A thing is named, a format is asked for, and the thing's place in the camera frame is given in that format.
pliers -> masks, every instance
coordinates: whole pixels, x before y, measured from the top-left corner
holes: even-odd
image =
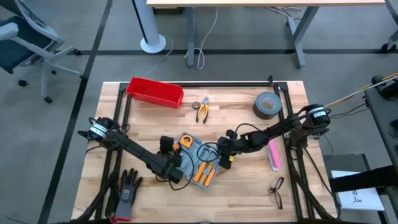
[[[201,110],[204,108],[206,111],[205,114],[205,119],[203,120],[203,124],[206,123],[207,120],[207,116],[209,115],[209,98],[206,96],[205,99],[203,100],[203,104],[200,105],[198,113],[197,113],[197,122],[199,122],[199,114],[201,112]]]

eyeglasses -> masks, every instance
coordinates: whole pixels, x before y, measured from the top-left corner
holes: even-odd
[[[280,197],[278,190],[280,189],[280,186],[282,186],[282,184],[284,183],[284,180],[285,179],[283,177],[280,177],[276,182],[275,187],[270,187],[268,190],[271,194],[275,195],[276,204],[278,205],[279,209],[283,209],[283,206],[282,198]]]

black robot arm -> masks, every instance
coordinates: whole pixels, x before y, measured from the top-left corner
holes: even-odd
[[[236,154],[250,153],[261,150],[268,142],[285,133],[289,133],[292,147],[306,147],[307,136],[320,136],[329,129],[330,124],[328,109],[322,105],[314,104],[303,107],[299,112],[288,116],[279,123],[261,131],[251,131],[241,134],[237,139],[237,134],[232,130],[227,130],[226,137],[217,140],[217,148],[220,152],[220,166],[225,169],[231,168],[231,157]]]
[[[79,131],[78,134],[85,137],[89,141],[96,141],[107,150],[126,150],[133,156],[146,163],[155,175],[162,179],[169,179],[174,183],[179,183],[182,179],[183,172],[177,169],[174,158],[168,152],[172,149],[174,139],[170,138],[166,141],[162,137],[160,141],[160,152],[154,154],[144,149],[138,143],[129,139],[129,137],[121,131],[119,124],[110,118],[90,119],[92,127],[88,131]]]

wooden tabletop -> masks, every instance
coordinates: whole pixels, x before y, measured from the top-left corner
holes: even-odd
[[[152,7],[231,6],[365,6],[382,5],[384,0],[147,0]]]
[[[302,82],[288,82],[293,110],[297,112],[308,105]],[[118,95],[119,83],[103,83],[99,97],[96,118],[112,118]],[[164,108],[149,103],[132,100],[128,136],[151,152],[159,150],[162,135],[178,138],[182,132],[188,132],[203,141],[216,141],[225,135],[227,129],[235,129],[240,123],[251,123],[266,129],[279,121],[257,118],[252,112],[255,97],[263,91],[272,91],[271,87],[200,87],[184,88],[182,106],[179,109]],[[206,124],[196,123],[194,101],[209,98],[209,115]],[[121,111],[124,111],[126,96]],[[282,105],[287,114],[285,101]],[[240,133],[252,131],[242,126]],[[132,222],[294,222],[297,220],[292,190],[287,168],[282,137],[275,139],[282,168],[278,172],[271,169],[266,150],[234,157],[232,168],[222,170],[213,181],[210,189],[205,190],[190,184],[183,190],[174,192],[168,183],[159,183],[146,165],[124,151],[122,170],[134,168],[144,180],[137,191],[132,207]],[[327,180],[318,141],[308,140],[307,148],[314,158],[322,176]],[[75,201],[72,218],[82,214],[94,199],[100,188],[106,151],[98,148],[86,155],[81,180]],[[311,191],[319,202],[332,215],[336,213],[335,204],[307,156],[303,157]],[[279,189],[283,210],[277,208],[273,195],[268,189],[275,185],[279,177],[285,182]],[[304,214],[307,216],[305,201],[301,198]]]

black chair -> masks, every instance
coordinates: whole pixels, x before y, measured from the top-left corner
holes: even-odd
[[[51,103],[52,99],[47,96],[49,74],[63,70],[79,75],[79,71],[56,62],[69,52],[80,55],[80,51],[71,46],[55,53],[65,40],[35,15],[23,0],[0,0],[0,6],[16,15],[0,22],[0,67],[13,74],[16,67],[40,65],[40,92],[43,99]],[[17,79],[18,84],[26,86],[27,82],[22,77]]]

